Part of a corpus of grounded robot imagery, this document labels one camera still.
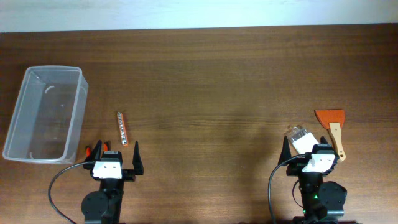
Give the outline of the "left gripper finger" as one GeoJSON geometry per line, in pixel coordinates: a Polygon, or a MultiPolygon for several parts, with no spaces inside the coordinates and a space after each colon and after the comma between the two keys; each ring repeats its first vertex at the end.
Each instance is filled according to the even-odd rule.
{"type": "Polygon", "coordinates": [[[96,143],[96,146],[94,147],[93,150],[91,150],[91,153],[88,157],[86,157],[85,162],[96,162],[101,159],[101,150],[102,150],[102,141],[99,140],[96,143]]]}
{"type": "Polygon", "coordinates": [[[140,155],[140,152],[139,152],[139,143],[138,143],[138,141],[136,141],[135,145],[134,145],[134,155],[133,155],[132,164],[133,164],[133,167],[134,167],[135,171],[143,171],[144,170],[144,166],[143,166],[143,163],[142,163],[141,155],[140,155]]]}

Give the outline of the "clear plastic container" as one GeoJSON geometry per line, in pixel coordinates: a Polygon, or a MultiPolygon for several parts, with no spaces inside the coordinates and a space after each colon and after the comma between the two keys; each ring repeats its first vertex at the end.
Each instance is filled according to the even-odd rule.
{"type": "Polygon", "coordinates": [[[7,132],[3,158],[34,164],[74,163],[88,89],[79,67],[29,67],[7,132]]]}

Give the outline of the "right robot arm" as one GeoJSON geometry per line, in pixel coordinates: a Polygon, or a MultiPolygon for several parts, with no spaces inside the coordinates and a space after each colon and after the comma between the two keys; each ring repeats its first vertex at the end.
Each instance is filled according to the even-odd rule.
{"type": "Polygon", "coordinates": [[[336,182],[323,180],[337,162],[338,155],[324,137],[310,152],[294,157],[288,137],[284,137],[278,165],[287,167],[287,176],[298,178],[303,209],[303,215],[294,217],[292,223],[338,223],[344,215],[347,190],[336,182]]]}

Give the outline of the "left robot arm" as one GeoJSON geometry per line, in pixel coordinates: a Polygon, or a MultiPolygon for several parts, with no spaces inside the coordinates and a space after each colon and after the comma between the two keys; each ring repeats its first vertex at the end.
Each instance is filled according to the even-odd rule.
{"type": "Polygon", "coordinates": [[[103,146],[102,141],[98,141],[93,150],[86,149],[83,168],[90,172],[94,180],[100,182],[100,186],[82,200],[81,211],[85,223],[119,223],[124,184],[134,182],[137,175],[144,174],[138,142],[134,145],[133,169],[122,168],[121,152],[110,149],[103,151],[103,146]]]}

